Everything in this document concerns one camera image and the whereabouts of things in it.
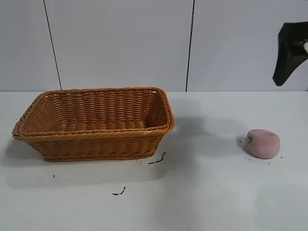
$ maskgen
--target white wall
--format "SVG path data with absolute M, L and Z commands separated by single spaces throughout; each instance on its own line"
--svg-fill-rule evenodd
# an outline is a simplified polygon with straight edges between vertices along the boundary
M 193 0 L 46 0 L 64 89 L 184 91 Z M 308 61 L 272 81 L 284 22 L 306 0 L 196 0 L 188 91 L 307 90 Z M 0 90 L 59 89 L 43 0 L 0 2 Z
M 185 91 L 192 0 L 46 0 L 64 89 Z
M 308 21 L 305 0 L 197 0 L 189 91 L 307 90 L 308 61 L 276 87 L 278 33 Z
M 43 1 L 0 1 L 0 91 L 59 88 Z

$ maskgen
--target white table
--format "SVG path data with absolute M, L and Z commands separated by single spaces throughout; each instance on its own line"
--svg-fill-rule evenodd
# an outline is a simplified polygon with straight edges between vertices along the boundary
M 2 231 L 308 230 L 308 92 L 169 93 L 177 126 L 153 157 L 73 163 L 13 140 L 37 95 L 0 93 Z M 253 128 L 280 136 L 276 158 L 242 150 Z

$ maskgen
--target wicker basket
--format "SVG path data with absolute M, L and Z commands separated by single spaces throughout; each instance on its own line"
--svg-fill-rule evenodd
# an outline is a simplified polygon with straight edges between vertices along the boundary
M 34 100 L 13 136 L 46 161 L 131 160 L 152 156 L 173 128 L 158 88 L 55 90 Z

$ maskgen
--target pink ball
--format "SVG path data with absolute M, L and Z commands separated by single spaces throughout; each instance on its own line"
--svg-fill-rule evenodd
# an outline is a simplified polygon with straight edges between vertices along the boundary
M 251 130 L 246 136 L 246 149 L 256 157 L 272 159 L 280 150 L 279 136 L 263 129 Z

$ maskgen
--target green spot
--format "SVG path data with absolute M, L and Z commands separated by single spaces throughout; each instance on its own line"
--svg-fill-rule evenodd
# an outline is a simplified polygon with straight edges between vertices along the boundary
M 254 137 L 252 136 L 248 136 L 247 138 L 249 139 L 248 143 L 252 143 L 252 141 L 254 140 Z

